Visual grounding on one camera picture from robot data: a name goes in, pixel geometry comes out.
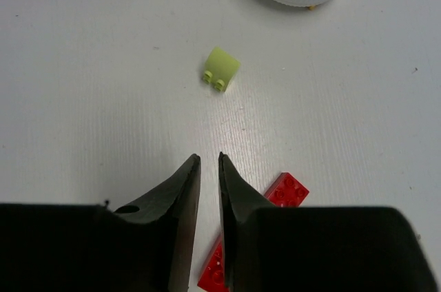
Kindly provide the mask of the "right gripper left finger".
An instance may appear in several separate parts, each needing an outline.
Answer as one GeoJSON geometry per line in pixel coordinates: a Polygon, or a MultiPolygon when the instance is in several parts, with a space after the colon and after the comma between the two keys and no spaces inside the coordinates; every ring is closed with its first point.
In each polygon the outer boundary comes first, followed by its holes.
{"type": "Polygon", "coordinates": [[[1,205],[2,291],[186,291],[201,185],[191,155],[167,180],[107,205],[1,205]]]}

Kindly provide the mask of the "light green lego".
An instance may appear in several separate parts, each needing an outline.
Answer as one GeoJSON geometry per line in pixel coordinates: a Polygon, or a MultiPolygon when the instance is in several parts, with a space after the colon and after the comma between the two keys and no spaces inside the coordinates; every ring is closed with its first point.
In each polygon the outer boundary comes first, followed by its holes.
{"type": "Polygon", "coordinates": [[[209,54],[203,66],[202,80],[218,92],[225,92],[240,68],[240,62],[219,47],[209,54]]]}

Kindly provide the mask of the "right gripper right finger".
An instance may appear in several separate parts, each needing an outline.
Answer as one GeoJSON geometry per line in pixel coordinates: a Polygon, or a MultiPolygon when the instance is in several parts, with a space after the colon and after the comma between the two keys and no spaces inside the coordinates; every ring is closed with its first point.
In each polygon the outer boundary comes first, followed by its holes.
{"type": "Polygon", "coordinates": [[[218,158],[230,291],[437,291],[408,220],[393,207],[278,207],[218,158]]]}

